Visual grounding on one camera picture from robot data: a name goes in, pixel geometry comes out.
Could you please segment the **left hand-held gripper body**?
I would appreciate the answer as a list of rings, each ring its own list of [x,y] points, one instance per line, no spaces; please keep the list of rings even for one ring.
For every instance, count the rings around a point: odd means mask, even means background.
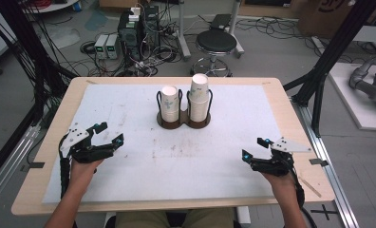
[[[80,128],[77,123],[72,125],[60,140],[60,161],[73,159],[79,163],[91,163],[113,157],[117,148],[112,142],[94,145],[91,142],[93,136],[89,136],[86,129]]]

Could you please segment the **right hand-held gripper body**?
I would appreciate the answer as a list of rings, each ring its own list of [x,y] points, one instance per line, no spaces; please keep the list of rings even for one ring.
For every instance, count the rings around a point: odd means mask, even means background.
[[[271,150],[271,157],[268,160],[253,157],[250,167],[253,171],[277,177],[285,176],[289,173],[295,174],[294,159],[292,157],[294,152],[311,152],[310,147],[284,137],[273,142],[273,145],[268,149]]]

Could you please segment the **person's left hand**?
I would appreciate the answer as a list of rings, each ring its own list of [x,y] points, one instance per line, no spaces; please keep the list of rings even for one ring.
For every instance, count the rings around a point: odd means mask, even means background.
[[[84,193],[90,184],[95,170],[103,160],[91,163],[79,163],[75,160],[71,164],[70,183],[68,189],[73,193]]]

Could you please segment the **person's right hand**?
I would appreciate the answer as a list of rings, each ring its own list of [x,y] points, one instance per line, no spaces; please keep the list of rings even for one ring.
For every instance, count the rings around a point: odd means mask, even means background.
[[[291,175],[277,177],[263,173],[263,176],[270,183],[273,194],[279,204],[297,203],[294,180]]]

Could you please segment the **white table mat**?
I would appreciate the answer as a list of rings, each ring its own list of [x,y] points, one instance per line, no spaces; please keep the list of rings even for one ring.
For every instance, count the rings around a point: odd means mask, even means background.
[[[107,123],[97,145],[124,136],[84,196],[86,202],[208,200],[268,197],[263,177],[241,159],[243,151],[267,159],[259,137],[281,134],[260,85],[214,85],[209,124],[164,129],[157,123],[159,85],[89,85],[72,120],[87,129]]]

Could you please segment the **thin wooden stick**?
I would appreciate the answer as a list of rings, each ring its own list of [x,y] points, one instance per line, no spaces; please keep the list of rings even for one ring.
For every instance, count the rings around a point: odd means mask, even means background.
[[[318,198],[321,198],[322,195],[318,192],[310,183],[304,180],[302,177],[298,178],[302,183],[304,183]]]

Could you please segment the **white table leg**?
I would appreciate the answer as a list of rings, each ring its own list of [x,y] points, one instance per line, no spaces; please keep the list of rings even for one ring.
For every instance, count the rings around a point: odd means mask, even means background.
[[[236,207],[235,210],[236,210],[237,222],[241,225],[241,227],[250,228],[252,222],[251,222],[249,207],[238,206]]]

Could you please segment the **short stack of paper cups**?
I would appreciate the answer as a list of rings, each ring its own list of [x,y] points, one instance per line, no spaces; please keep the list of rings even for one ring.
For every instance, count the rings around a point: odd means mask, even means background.
[[[161,116],[168,123],[175,122],[179,118],[178,93],[178,89],[173,85],[164,86],[160,92]]]

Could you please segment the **light wooden table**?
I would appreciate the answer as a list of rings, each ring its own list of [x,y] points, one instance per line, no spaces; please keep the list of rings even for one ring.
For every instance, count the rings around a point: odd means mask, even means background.
[[[43,215],[49,214],[55,209],[61,194],[58,146],[60,140],[73,125],[72,120],[88,86],[158,85],[160,88],[164,86],[176,86],[182,91],[188,91],[190,84],[191,80],[188,77],[80,77],[73,79],[36,155],[36,161],[44,162],[45,166],[28,171],[24,183],[11,207],[12,213],[17,216]],[[212,78],[209,84],[210,88],[212,86],[262,86],[280,131],[280,138],[284,137],[311,148],[303,127],[279,80],[275,78]],[[314,159],[314,157],[315,154],[312,150],[311,152],[293,153],[298,177],[302,177],[322,195],[321,198],[318,198],[300,181],[305,190],[305,198],[307,201],[333,200],[334,194],[322,167],[318,164],[310,164],[310,159]],[[232,199],[172,199],[110,202],[86,202],[83,199],[80,209],[83,212],[118,212],[256,205],[268,204],[273,201],[272,194],[268,197]]]

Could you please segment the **dark brown double cup holder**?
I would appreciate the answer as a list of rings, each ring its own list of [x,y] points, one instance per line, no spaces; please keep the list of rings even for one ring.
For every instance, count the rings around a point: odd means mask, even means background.
[[[188,99],[188,105],[186,110],[179,110],[178,113],[178,118],[174,122],[167,122],[164,119],[164,115],[162,114],[162,107],[161,107],[161,100],[162,100],[162,95],[161,92],[159,91],[157,93],[157,103],[158,103],[158,108],[159,108],[159,113],[157,115],[157,123],[165,129],[177,129],[183,124],[186,124],[187,126],[194,128],[194,129],[201,129],[206,127],[210,121],[211,121],[211,106],[212,106],[212,101],[213,101],[213,91],[209,90],[210,96],[207,101],[203,103],[204,109],[201,111],[201,114],[205,114],[206,118],[200,122],[197,122],[194,119],[195,116],[195,111],[199,111],[199,107],[197,105],[197,108],[194,108],[194,102],[190,100],[190,92],[187,92],[187,99]]]

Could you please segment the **tall stack of paper cups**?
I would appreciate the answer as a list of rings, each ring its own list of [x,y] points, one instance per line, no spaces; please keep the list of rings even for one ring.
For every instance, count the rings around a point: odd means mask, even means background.
[[[190,119],[194,122],[202,122],[207,116],[209,103],[208,77],[203,73],[197,73],[192,77],[190,93]]]

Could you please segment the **grey bench power supply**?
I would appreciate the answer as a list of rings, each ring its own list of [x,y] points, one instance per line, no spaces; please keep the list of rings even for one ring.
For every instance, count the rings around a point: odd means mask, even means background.
[[[107,35],[100,35],[97,39],[94,48],[96,51],[96,55],[98,59],[106,59],[107,58],[107,51],[106,51],[106,41],[108,39]]]
[[[117,59],[120,55],[120,41],[117,34],[110,34],[106,41],[106,50],[109,59]]]

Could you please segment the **white floor platform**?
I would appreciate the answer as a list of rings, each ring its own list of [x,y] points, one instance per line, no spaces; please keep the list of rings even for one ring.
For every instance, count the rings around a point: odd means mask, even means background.
[[[376,130],[376,102],[348,85],[350,75],[357,67],[358,64],[337,63],[329,77],[358,128]]]

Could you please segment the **person's legs in khaki trousers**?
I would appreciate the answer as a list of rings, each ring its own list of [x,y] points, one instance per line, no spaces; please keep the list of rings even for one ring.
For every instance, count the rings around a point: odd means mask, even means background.
[[[235,228],[235,216],[232,208],[123,212],[116,214],[115,228]]]

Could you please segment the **black computer tower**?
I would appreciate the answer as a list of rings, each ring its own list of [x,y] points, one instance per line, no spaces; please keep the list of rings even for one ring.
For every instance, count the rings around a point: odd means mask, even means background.
[[[136,61],[140,60],[142,24],[139,15],[135,15],[130,9],[125,10],[120,17],[118,33],[129,56]]]

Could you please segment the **black round stool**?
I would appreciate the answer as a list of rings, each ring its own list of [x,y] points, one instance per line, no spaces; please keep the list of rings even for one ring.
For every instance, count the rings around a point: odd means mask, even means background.
[[[197,36],[197,48],[206,54],[192,66],[192,75],[203,73],[207,76],[231,77],[232,72],[220,57],[231,54],[236,47],[236,39],[230,33],[219,29],[203,31]]]

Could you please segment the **black flat device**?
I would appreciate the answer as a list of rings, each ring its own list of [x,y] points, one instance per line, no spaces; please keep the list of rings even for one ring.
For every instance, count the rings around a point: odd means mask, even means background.
[[[210,24],[210,29],[225,29],[231,20],[230,14],[217,14]]]

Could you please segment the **brown cardboard box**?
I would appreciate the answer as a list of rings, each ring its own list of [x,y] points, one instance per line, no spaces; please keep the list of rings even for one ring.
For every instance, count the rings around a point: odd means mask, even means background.
[[[297,28],[303,36],[333,38],[370,15],[368,0],[307,0],[299,11]]]

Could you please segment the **aluminium floor rail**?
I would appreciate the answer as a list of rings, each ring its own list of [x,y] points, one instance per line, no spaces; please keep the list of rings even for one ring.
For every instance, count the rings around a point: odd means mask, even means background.
[[[344,228],[360,228],[358,221],[348,202],[346,193],[330,160],[328,150],[325,147],[323,140],[311,128],[312,115],[309,109],[306,106],[301,106],[296,103],[292,103],[292,106],[297,114],[297,117],[300,120],[300,123],[303,125],[303,128],[309,138],[310,144],[314,150],[314,153],[316,154],[316,157],[322,162],[328,163],[327,165],[323,166],[322,169],[324,170],[329,185],[333,191],[333,203],[335,205],[339,219],[341,220],[341,224]]]
[[[40,131],[41,127],[39,125],[29,126],[20,138],[14,141],[14,147],[9,151],[9,157],[0,167],[0,194],[33,146]]]

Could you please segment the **black metal frame post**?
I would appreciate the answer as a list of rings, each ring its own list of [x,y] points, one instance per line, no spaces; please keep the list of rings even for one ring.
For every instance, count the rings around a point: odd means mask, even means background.
[[[375,9],[376,0],[356,0],[354,7],[314,67],[307,74],[283,85],[285,91],[300,86],[299,91],[291,97],[299,106],[307,107],[310,98],[314,97],[310,127],[318,138],[321,137],[320,118],[325,81],[340,56]]]

